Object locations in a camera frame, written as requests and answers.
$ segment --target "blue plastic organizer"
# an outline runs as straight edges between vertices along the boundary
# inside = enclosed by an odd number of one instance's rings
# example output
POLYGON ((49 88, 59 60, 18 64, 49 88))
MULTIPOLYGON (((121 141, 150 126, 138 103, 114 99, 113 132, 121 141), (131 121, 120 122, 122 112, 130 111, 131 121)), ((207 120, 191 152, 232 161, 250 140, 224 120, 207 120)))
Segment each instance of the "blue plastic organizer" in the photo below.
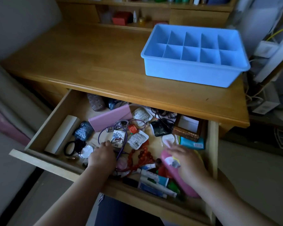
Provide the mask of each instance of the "blue plastic organizer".
POLYGON ((237 30, 155 25, 142 53, 146 75, 229 87, 250 68, 237 30))

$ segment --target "yellow cable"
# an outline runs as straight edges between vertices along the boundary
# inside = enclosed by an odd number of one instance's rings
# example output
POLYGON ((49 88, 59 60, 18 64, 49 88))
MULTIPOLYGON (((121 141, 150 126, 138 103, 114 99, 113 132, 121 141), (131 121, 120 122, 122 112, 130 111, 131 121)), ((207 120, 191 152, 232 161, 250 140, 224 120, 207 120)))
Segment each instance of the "yellow cable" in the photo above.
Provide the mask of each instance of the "yellow cable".
POLYGON ((266 41, 269 41, 271 38, 273 38, 275 35, 277 35, 278 33, 282 32, 282 31, 283 31, 283 29, 281 29, 281 30, 275 32, 275 33, 272 34, 270 37, 268 37, 266 41))

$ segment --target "pink container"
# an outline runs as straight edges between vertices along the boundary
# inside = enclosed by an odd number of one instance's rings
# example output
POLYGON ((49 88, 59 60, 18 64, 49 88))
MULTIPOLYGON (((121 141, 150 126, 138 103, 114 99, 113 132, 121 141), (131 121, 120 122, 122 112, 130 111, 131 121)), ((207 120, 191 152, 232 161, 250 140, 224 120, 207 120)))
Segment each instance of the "pink container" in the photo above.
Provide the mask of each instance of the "pink container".
POLYGON ((176 182, 178 183, 178 185, 182 188, 182 190, 186 193, 186 195, 190 196, 190 197, 195 197, 195 198, 200 198, 200 196, 198 195, 198 193, 196 193, 196 191, 189 186, 187 183, 185 183, 182 178, 179 176, 178 173, 178 168, 173 167, 172 161, 174 161, 172 155, 170 155, 166 150, 163 150, 161 152, 161 160, 163 162, 163 164, 165 165, 165 167, 168 169, 168 171, 170 172, 170 174, 173 176, 173 178, 176 180, 176 182))

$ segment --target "open drawer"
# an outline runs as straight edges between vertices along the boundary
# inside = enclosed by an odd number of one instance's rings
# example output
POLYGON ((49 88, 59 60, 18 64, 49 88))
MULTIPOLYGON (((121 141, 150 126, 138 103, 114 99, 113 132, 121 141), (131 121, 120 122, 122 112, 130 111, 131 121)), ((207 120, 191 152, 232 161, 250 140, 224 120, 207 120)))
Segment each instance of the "open drawer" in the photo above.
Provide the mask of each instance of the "open drawer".
MULTIPOLYGON (((44 149, 67 115, 73 115, 80 118, 81 121, 87 121, 88 118, 99 113, 91 109, 85 92, 69 90, 24 151, 13 149, 10 155, 71 181, 76 181, 84 171, 82 164, 67 161, 64 155, 57 157, 48 155, 44 152, 44 149)), ((218 123, 208 121, 206 146, 205 150, 202 151, 204 162, 214 178, 217 178, 218 128, 218 123)), ((93 134, 90 141, 95 143, 97 137, 98 133, 93 134)), ((160 139, 160 137, 154 137, 153 135, 149 137, 149 151, 154 158, 160 158, 162 151, 160 139)), ((125 147, 125 151, 130 150, 130 147, 125 147)), ((113 179, 108 179, 102 192, 178 225, 215 223, 215 216, 202 199, 188 198, 185 202, 178 201, 172 197, 163 199, 113 179)))

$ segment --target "red box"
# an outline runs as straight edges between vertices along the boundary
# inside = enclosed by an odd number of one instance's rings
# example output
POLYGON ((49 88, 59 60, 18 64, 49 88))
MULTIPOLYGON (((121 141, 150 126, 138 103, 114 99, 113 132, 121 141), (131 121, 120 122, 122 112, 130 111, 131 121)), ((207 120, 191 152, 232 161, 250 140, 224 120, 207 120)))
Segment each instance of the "red box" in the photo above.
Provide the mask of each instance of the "red box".
POLYGON ((132 12, 119 11, 114 14, 112 21, 115 25, 125 26, 133 22, 133 14, 132 12))

